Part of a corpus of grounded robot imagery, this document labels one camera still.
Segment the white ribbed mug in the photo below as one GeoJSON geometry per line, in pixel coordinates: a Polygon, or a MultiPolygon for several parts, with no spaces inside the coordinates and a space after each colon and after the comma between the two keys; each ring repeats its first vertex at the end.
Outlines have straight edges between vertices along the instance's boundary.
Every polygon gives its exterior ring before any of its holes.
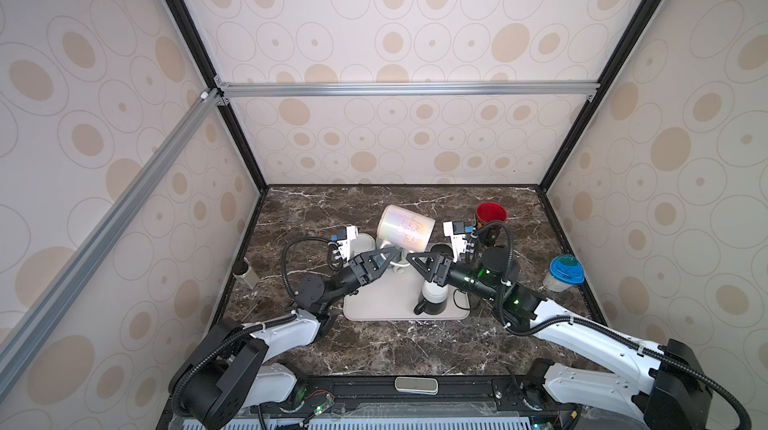
{"type": "Polygon", "coordinates": [[[359,233],[357,238],[351,242],[350,248],[352,256],[376,250],[376,239],[369,234],[359,233]]]}

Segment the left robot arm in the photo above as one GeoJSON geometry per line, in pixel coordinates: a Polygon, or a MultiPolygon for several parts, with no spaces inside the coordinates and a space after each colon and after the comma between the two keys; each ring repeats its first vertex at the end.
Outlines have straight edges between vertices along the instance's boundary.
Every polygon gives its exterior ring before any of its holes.
{"type": "Polygon", "coordinates": [[[295,308],[279,318],[214,325],[181,365],[168,386],[173,413],[206,429],[221,429],[243,408],[267,403],[301,410],[314,397],[299,373],[269,361],[313,344],[335,321],[328,309],[381,278],[402,257],[395,246],[352,257],[334,275],[307,276],[288,292],[295,308]]]}

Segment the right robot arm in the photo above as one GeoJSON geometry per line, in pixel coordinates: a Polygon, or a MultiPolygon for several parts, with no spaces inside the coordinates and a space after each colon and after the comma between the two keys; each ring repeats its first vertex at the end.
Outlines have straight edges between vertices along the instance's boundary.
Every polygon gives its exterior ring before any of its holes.
{"type": "Polygon", "coordinates": [[[490,270],[442,253],[408,259],[427,282],[491,303],[508,333],[555,343],[601,366],[596,372],[545,364],[535,375],[536,386],[550,399],[623,414],[650,429],[705,428],[713,391],[686,344],[674,339],[659,344],[582,318],[517,283],[519,267],[513,260],[490,270]]]}

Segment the black skull mug red inside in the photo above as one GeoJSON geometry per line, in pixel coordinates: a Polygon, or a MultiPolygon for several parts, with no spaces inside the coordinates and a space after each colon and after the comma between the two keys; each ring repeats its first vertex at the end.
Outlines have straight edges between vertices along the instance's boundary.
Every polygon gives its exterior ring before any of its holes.
{"type": "MultiPolygon", "coordinates": [[[[504,207],[493,202],[483,202],[477,206],[475,212],[475,226],[481,228],[492,222],[505,222],[507,220],[507,211],[504,207]]],[[[501,230],[492,228],[485,232],[479,241],[485,247],[493,247],[499,238],[501,230]]]]}

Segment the pink iridescent mug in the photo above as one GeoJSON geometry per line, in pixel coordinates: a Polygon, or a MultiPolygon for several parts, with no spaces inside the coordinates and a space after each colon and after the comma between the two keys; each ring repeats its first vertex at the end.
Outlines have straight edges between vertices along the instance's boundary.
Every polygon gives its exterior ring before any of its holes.
{"type": "Polygon", "coordinates": [[[389,205],[377,226],[377,238],[410,252],[420,253],[427,248],[435,220],[413,211],[389,205]]]}

